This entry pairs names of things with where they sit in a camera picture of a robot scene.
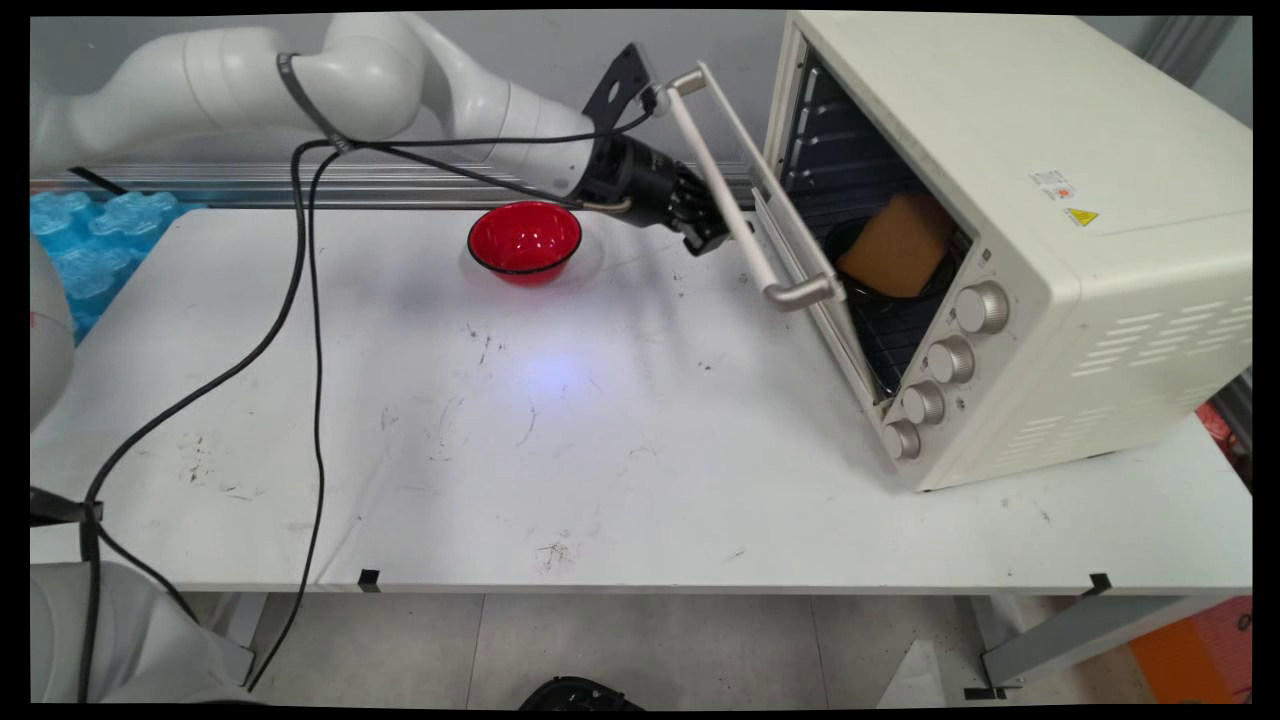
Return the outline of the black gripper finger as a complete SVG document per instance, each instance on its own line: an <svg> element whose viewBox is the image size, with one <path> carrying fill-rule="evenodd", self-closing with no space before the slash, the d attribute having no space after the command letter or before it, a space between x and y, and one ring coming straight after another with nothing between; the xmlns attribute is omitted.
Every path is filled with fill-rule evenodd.
<svg viewBox="0 0 1280 720"><path fill-rule="evenodd" d="M676 167L676 218L713 219L719 217L713 193L686 165Z"/></svg>
<svg viewBox="0 0 1280 720"><path fill-rule="evenodd" d="M695 215L684 220L684 246L694 258L717 250L732 233L718 213Z"/></svg>

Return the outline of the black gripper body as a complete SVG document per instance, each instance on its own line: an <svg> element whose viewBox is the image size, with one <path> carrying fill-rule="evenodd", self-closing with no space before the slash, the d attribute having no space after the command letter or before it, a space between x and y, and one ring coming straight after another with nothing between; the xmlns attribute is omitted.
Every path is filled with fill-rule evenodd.
<svg viewBox="0 0 1280 720"><path fill-rule="evenodd" d="M593 141L579 182L579 201L626 205L617 218L636 227L677 231L696 220L696 176L648 143L627 135Z"/></svg>

